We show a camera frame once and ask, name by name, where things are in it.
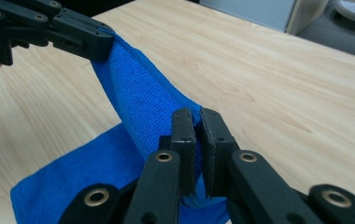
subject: blue cloth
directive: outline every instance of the blue cloth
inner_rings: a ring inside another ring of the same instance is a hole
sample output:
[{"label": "blue cloth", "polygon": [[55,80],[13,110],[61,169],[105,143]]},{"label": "blue cloth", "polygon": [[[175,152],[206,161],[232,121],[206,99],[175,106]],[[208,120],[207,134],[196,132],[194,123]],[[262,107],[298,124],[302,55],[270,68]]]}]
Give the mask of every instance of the blue cloth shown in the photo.
[{"label": "blue cloth", "polygon": [[[82,189],[95,183],[120,189],[138,178],[160,135],[171,134],[173,111],[188,107],[194,125],[201,121],[201,106],[171,85],[143,53],[113,35],[108,61],[92,66],[122,124],[14,187],[11,201],[18,223],[57,223]],[[180,206],[180,223],[225,223],[225,201],[205,199],[200,153],[197,156],[198,196]]]}]

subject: wooden table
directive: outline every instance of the wooden table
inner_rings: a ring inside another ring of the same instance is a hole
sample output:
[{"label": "wooden table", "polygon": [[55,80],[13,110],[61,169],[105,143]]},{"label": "wooden table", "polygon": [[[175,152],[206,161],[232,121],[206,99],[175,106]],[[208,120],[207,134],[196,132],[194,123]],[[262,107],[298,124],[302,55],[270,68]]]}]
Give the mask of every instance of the wooden table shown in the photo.
[{"label": "wooden table", "polygon": [[[183,0],[137,0],[96,18],[141,49],[239,146],[303,192],[355,192],[355,57]],[[119,119],[90,62],[52,47],[14,49],[0,69],[0,223],[9,191]]]}]

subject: gray floor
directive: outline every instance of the gray floor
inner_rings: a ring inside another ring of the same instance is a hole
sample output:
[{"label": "gray floor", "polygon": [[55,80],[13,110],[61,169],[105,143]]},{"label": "gray floor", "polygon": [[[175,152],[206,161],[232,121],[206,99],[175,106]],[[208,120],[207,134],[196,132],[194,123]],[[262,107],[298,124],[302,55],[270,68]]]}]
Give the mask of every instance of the gray floor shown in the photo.
[{"label": "gray floor", "polygon": [[355,55],[355,21],[342,17],[330,0],[322,16],[297,36]]}]

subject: wood grain surface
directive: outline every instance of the wood grain surface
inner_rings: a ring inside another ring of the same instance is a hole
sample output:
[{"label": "wood grain surface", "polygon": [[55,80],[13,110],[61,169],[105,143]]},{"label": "wood grain surface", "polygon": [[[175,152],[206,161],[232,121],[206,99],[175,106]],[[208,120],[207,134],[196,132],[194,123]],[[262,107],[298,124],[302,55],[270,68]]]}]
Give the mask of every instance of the wood grain surface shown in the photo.
[{"label": "wood grain surface", "polygon": [[[137,0],[96,19],[219,111],[239,146],[292,187],[355,193],[354,56],[183,0]],[[89,61],[13,51],[0,69],[0,223],[15,222],[9,191],[20,180],[120,122]]]}]

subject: folded blue cloth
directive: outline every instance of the folded blue cloth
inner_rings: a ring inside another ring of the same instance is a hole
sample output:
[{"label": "folded blue cloth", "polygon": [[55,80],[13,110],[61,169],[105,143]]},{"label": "folded blue cloth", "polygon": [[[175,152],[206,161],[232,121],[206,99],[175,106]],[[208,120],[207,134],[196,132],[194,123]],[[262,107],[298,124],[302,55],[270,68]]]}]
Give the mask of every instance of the folded blue cloth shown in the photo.
[{"label": "folded blue cloth", "polygon": [[[122,124],[15,186],[11,201],[18,223],[57,223],[82,189],[95,183],[120,189],[138,178],[147,156],[157,150],[159,137],[171,134],[175,110],[188,107],[194,125],[201,121],[201,106],[171,85],[143,53],[113,35],[108,61],[92,66]],[[224,199],[205,199],[201,154],[196,155],[198,196],[180,206],[180,223],[225,223]]]}]

